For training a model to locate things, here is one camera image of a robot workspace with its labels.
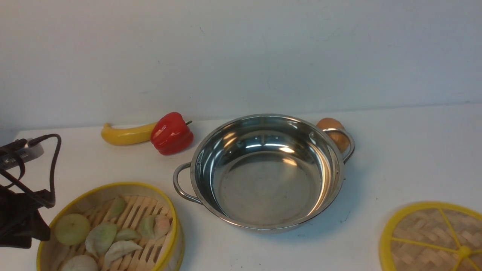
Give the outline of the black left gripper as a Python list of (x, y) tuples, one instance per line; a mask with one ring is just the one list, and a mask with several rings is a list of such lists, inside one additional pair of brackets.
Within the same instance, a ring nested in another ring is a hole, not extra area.
[(27, 193), (15, 193), (1, 186), (0, 245), (29, 249), (32, 240), (49, 241), (51, 229), (39, 209), (43, 204)]

